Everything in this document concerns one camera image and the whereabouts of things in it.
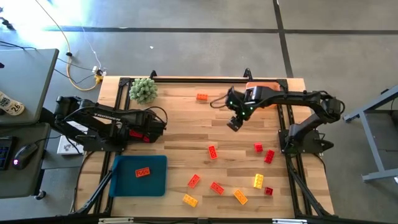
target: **concrete floor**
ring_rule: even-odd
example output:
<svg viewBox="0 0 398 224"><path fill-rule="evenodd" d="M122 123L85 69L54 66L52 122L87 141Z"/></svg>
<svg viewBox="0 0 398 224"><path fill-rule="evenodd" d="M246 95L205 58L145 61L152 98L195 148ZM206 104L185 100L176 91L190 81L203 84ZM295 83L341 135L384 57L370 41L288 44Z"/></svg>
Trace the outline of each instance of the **concrete floor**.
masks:
<svg viewBox="0 0 398 224"><path fill-rule="evenodd" d="M62 26L79 26L81 21L93 27L277 28L272 0L41 2ZM279 4L285 29L398 30L395 0L279 0ZM42 31L53 23L34 1L21 8L9 0L4 7L3 16L17 32L1 27L0 40L58 48L60 58L66 59L63 36ZM88 68L96 65L84 34L66 35L74 63ZM240 77L249 67L255 77L286 77L278 34L87 32L86 37L108 75L149 75L154 69L159 75ZM286 40L294 77L304 78L308 90L327 90L343 100L347 113L398 84L396 35L287 34ZM64 72L65 64L58 61L57 69ZM76 80L89 74L72 67ZM92 84L89 79L81 85ZM58 94L96 100L99 89L80 92L54 73L45 107L53 110ZM344 218L397 222L398 185L394 180L362 183L361 175L376 171L376 165L361 123L340 121L320 129L335 143L324 156L335 213ZM53 150L57 142L50 141L49 146ZM65 167L70 163L54 161ZM67 214L77 171L46 171L42 188L48 196L41 201L32 197L0 200L0 220Z"/></svg>

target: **wooden table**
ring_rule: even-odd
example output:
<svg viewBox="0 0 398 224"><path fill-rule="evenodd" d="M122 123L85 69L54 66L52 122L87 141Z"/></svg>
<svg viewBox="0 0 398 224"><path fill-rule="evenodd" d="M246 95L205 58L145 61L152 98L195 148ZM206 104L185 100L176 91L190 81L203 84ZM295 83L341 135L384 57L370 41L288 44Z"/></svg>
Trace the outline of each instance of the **wooden table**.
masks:
<svg viewBox="0 0 398 224"><path fill-rule="evenodd" d="M99 93L99 103L114 106L119 79L120 77L104 78ZM305 89L304 80L301 78L290 78L288 84L290 91ZM169 163L166 194L163 197L116 197L112 216L220 218L294 216L285 157L280 153L277 138L280 126L276 108L256 110L251 119L244 122L242 128L235 133L226 125L233 111L226 108L213 109L208 103L196 101L197 93L208 94L208 101L223 96L232 84L158 83L157 85L159 96L151 105L163 107L167 111L169 115L167 130L153 144L128 145L123 155L166 155ZM234 86L239 91L245 89L245 84L234 84ZM139 106L134 102L130 105L130 108L146 107L148 105ZM307 107L293 106L293 111L296 123L310 116L310 109ZM254 152L255 142L262 143L264 152L260 154ZM218 158L215 160L209 157L209 145L216 146ZM275 151L272 164L264 162L268 149ZM97 187L103 157L103 152L96 152L87 160L78 186L77 208L86 202ZM323 207L333 213L322 163L311 154L303 154L302 157L308 188ZM199 175L201 180L194 189L191 189L187 184L194 174ZM263 189L253 187L255 174L264 175ZM213 181L225 189L222 196L210 189ZM264 187L273 188L273 196L265 196ZM233 192L236 189L240 189L248 198L245 205L241 205L234 197ZM302 193L300 190L297 193L300 207L304 211ZM182 202L185 194L198 200L196 208ZM107 189L101 211L105 207L106 196L108 196Z"/></svg>

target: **blue tray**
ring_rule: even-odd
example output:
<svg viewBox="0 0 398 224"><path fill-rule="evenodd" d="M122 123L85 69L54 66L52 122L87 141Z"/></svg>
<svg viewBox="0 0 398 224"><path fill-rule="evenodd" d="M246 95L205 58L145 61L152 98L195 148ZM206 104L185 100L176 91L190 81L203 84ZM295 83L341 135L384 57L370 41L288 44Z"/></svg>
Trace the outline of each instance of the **blue tray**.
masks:
<svg viewBox="0 0 398 224"><path fill-rule="evenodd" d="M149 167L150 175L137 178L136 170ZM163 196L166 191L166 156L117 156L113 162L109 196Z"/></svg>

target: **green plant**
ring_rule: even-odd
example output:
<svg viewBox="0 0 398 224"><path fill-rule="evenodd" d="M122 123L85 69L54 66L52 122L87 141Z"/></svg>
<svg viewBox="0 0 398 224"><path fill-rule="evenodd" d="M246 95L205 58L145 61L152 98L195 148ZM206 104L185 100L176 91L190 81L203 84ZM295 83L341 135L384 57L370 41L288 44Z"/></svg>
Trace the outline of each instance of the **green plant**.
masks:
<svg viewBox="0 0 398 224"><path fill-rule="evenodd" d="M150 78L136 78L129 91L130 99L136 100L138 104L152 102L157 96L157 86Z"/></svg>

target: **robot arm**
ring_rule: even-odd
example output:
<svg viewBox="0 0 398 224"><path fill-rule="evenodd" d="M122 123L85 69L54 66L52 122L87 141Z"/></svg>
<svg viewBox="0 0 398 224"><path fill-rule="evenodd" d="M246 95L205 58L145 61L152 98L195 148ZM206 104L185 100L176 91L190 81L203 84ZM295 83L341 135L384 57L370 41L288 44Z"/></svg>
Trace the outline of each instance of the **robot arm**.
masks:
<svg viewBox="0 0 398 224"><path fill-rule="evenodd" d="M155 142L163 135L167 124L150 109L114 110L112 107L82 100L77 96L59 96L57 103L54 112L57 131L84 146L90 144L90 141L108 144L110 147L122 146L126 141ZM120 125L106 124L95 117L108 119ZM86 126L89 129L88 133L69 125L67 121Z"/></svg>
<svg viewBox="0 0 398 224"><path fill-rule="evenodd" d="M257 108L272 104L310 107L315 113L302 123L293 124L289 128L286 142L292 144L300 144L305 136L319 125L338 121L345 109L342 101L325 91L275 91L269 87L255 86L241 93L232 86L226 96L225 105L236 114L227 124L234 131L238 131L243 121L249 120Z"/></svg>

